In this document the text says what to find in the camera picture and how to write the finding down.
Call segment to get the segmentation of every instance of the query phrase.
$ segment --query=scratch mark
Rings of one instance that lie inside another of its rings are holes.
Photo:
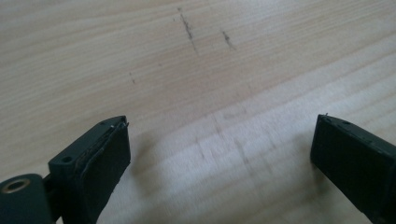
[[[192,44],[192,47],[194,48],[195,53],[198,53],[197,48],[195,47],[194,41],[192,40],[191,27],[190,27],[189,23],[186,21],[186,19],[184,18],[183,13],[181,12],[181,7],[178,7],[177,10],[178,10],[178,12],[180,12],[181,21],[183,21],[184,28],[186,29],[187,35],[189,36],[189,40]]]
[[[231,43],[231,38],[225,33],[225,31],[223,31],[222,34],[224,35],[224,40],[230,49],[236,50],[236,48],[233,46],[233,43]]]

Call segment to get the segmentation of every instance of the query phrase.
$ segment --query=wooden surface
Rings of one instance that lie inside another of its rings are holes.
[[[126,115],[98,223],[369,223],[309,151],[319,113],[396,144],[395,31],[394,0],[1,1],[0,178]]]

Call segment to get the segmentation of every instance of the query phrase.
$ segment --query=round hole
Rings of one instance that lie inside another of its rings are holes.
[[[64,157],[64,158],[62,159],[62,162],[70,162],[71,160],[72,160],[71,157]]]
[[[6,184],[3,187],[2,192],[3,193],[17,192],[21,189],[26,188],[29,184],[30,184],[29,179],[17,179],[17,180],[11,181],[8,184]]]

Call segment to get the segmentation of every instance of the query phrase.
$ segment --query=black clamp jaw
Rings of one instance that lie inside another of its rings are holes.
[[[106,119],[49,161],[49,175],[0,184],[1,223],[96,223],[131,161],[124,116]]]
[[[373,223],[396,223],[396,146],[319,115],[311,161]]]

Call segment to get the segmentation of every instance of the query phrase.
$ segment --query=black plastic piece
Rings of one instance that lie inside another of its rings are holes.
[[[311,161],[373,223],[396,223],[396,146],[319,115]]]
[[[124,116],[104,120],[50,160],[46,178],[14,177],[29,182],[14,192],[6,192],[14,178],[3,182],[0,222],[52,223],[62,216],[64,224],[95,223],[131,160],[127,126]]]
[[[0,189],[0,223],[52,223],[40,175],[19,175],[10,178],[0,184]]]

